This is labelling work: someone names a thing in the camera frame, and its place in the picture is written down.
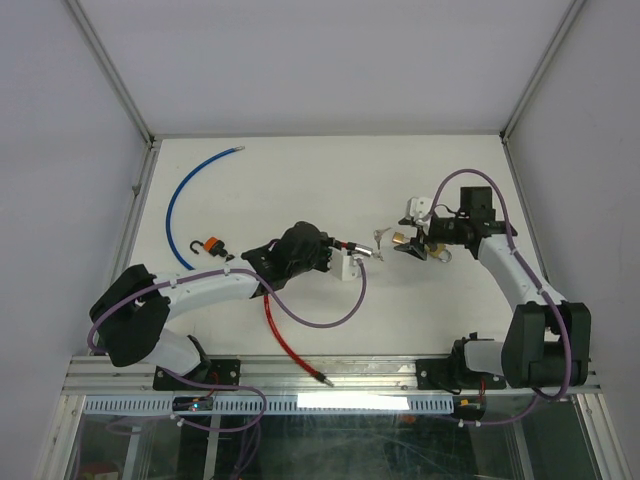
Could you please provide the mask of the small padlock keys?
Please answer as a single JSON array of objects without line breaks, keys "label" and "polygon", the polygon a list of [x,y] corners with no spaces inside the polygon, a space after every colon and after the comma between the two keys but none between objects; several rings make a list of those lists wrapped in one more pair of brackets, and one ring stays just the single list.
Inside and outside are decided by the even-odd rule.
[{"label": "small padlock keys", "polygon": [[373,232],[373,238],[376,244],[376,248],[378,250],[381,249],[381,243],[382,243],[382,239],[384,237],[384,235],[390,230],[390,227],[386,227],[386,228],[382,228],[382,229],[376,229]]}]

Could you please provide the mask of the red cable lock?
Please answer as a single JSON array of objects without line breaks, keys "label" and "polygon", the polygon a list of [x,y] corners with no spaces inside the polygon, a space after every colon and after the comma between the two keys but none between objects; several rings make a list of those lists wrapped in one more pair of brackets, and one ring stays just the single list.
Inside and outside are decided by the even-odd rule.
[{"label": "red cable lock", "polygon": [[327,377],[327,375],[320,370],[316,369],[313,365],[311,365],[308,361],[306,361],[300,354],[298,354],[287,342],[285,337],[282,335],[280,328],[277,325],[277,322],[274,318],[273,311],[271,308],[271,301],[274,300],[275,303],[281,308],[281,310],[286,313],[291,319],[295,320],[299,324],[311,328],[326,330],[332,329],[345,324],[348,320],[350,320],[361,308],[364,303],[364,299],[367,293],[368,288],[368,277],[366,273],[366,268],[364,266],[364,259],[369,258],[372,251],[376,251],[372,248],[365,247],[362,244],[354,243],[354,242],[337,242],[336,249],[338,251],[351,252],[360,254],[363,259],[359,262],[359,266],[361,269],[362,276],[361,279],[361,288],[359,296],[356,300],[355,305],[351,308],[351,310],[341,319],[336,321],[318,324],[310,321],[306,321],[301,319],[294,313],[292,313],[284,303],[279,299],[277,295],[265,294],[263,297],[263,307],[264,314],[267,321],[267,325],[273,335],[275,341],[279,344],[282,351],[298,366],[300,367],[309,377],[311,377],[316,382],[328,386],[329,388],[334,387],[334,383]]}]

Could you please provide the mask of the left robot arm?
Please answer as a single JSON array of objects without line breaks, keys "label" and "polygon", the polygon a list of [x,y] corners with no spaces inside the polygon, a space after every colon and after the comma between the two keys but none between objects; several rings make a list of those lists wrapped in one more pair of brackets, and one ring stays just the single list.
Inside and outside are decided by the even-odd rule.
[{"label": "left robot arm", "polygon": [[129,267],[89,310],[95,347],[118,368],[150,364],[172,371],[188,388],[201,387],[210,373],[206,353],[195,337],[178,335],[167,324],[192,310],[264,296],[312,270],[326,272],[334,246],[334,238],[300,221],[280,238],[225,262],[217,274],[160,275],[142,264]]}]

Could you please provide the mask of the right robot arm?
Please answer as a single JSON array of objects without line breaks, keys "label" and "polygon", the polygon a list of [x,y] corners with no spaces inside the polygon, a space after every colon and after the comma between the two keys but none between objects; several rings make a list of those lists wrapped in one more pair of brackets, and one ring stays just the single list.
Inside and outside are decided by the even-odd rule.
[{"label": "right robot arm", "polygon": [[591,313],[529,266],[510,222],[496,217],[491,188],[462,188],[460,207],[450,216],[431,212],[431,205],[426,197],[408,200],[400,222],[416,233],[396,250],[424,260],[440,245],[464,247],[491,274],[512,311],[504,340],[472,334],[455,341],[442,387],[473,388],[486,375],[512,388],[542,392],[583,385],[589,375]]}]

